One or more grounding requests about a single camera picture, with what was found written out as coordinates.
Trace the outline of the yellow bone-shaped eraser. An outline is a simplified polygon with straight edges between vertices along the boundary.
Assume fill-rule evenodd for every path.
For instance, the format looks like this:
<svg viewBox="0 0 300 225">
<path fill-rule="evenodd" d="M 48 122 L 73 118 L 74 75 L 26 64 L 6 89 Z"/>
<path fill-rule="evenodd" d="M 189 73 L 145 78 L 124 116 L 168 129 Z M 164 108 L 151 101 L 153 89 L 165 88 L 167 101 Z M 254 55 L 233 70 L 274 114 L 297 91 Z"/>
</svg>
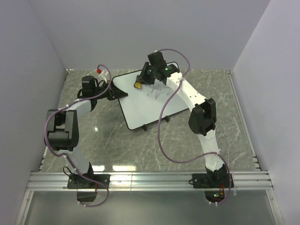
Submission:
<svg viewBox="0 0 300 225">
<path fill-rule="evenodd" d="M 134 87 L 140 90 L 142 88 L 142 84 L 140 82 L 135 82 Z"/>
</svg>

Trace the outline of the white whiteboard black frame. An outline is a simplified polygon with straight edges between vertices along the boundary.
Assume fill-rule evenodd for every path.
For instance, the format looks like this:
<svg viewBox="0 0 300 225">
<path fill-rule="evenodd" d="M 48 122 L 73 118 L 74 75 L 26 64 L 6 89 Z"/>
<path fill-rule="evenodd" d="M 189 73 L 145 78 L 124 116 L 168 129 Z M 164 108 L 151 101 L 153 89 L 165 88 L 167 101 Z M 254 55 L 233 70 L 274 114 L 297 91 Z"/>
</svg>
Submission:
<svg viewBox="0 0 300 225">
<path fill-rule="evenodd" d="M 173 94 L 173 90 L 156 80 L 153 85 L 143 84 L 140 89 L 134 87 L 136 77 L 141 70 L 114 77 L 113 84 L 128 94 L 118 99 L 127 128 L 135 130 L 159 119 L 161 110 Z"/>
</svg>

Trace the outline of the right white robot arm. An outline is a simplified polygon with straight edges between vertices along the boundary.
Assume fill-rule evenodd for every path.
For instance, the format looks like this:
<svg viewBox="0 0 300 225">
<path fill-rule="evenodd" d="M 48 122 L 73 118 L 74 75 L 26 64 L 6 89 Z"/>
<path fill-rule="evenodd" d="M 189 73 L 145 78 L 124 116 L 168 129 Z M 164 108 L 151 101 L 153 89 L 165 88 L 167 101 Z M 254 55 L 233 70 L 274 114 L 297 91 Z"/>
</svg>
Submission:
<svg viewBox="0 0 300 225">
<path fill-rule="evenodd" d="M 163 105 L 166 108 L 174 96 L 179 96 L 190 110 L 188 125 L 190 130 L 197 135 L 205 158 L 207 183 L 211 187 L 220 186 L 225 179 L 230 178 L 230 173 L 225 160 L 220 155 L 216 139 L 216 102 L 200 94 L 186 79 L 187 73 L 182 73 L 174 65 L 168 65 L 161 51 L 148 55 L 142 72 L 137 76 L 135 88 L 141 85 L 153 85 L 155 81 L 162 82 L 173 90 L 173 94 Z"/>
</svg>

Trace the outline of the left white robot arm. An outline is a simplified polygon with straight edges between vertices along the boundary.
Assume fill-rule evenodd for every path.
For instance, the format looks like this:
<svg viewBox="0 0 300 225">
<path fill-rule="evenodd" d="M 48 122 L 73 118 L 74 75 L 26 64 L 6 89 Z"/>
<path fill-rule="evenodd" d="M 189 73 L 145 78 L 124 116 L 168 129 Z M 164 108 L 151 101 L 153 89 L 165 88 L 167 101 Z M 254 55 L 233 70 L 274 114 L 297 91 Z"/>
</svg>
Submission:
<svg viewBox="0 0 300 225">
<path fill-rule="evenodd" d="M 73 170 L 69 170 L 69 179 L 78 182 L 83 188 L 95 183 L 91 163 L 80 150 L 78 119 L 93 111 L 98 100 L 109 101 L 127 97 L 128 94 L 111 81 L 101 80 L 87 75 L 82 78 L 82 88 L 74 103 L 61 109 L 50 109 L 46 114 L 44 142 L 56 157 L 63 157 Z"/>
</svg>

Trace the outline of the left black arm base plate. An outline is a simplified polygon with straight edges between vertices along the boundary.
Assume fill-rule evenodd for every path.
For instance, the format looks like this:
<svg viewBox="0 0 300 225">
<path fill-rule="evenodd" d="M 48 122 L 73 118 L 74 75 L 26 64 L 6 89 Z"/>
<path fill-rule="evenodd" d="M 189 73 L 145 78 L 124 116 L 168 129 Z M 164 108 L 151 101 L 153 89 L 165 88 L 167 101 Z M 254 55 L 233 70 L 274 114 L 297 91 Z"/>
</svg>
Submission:
<svg viewBox="0 0 300 225">
<path fill-rule="evenodd" d="M 94 174 L 90 177 L 90 179 L 102 183 L 105 187 L 99 185 L 98 183 L 86 180 L 78 174 L 71 174 L 69 175 L 67 189 L 105 189 L 109 186 L 110 183 L 109 174 Z"/>
</svg>

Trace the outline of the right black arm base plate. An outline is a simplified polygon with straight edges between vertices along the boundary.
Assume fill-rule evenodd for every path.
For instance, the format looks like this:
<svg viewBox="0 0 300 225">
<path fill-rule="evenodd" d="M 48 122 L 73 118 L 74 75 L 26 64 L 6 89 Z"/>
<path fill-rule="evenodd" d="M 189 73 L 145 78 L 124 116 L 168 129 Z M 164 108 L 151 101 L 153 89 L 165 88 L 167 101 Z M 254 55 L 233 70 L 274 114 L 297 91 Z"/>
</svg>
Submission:
<svg viewBox="0 0 300 225">
<path fill-rule="evenodd" d="M 208 173 L 193 173 L 192 178 L 188 181 L 193 188 L 204 188 L 204 189 L 212 189 L 212 188 L 221 188 L 221 185 L 224 185 L 224 188 L 229 188 L 231 186 L 234 187 L 234 182 L 229 181 L 228 174 L 217 178 Z"/>
</svg>

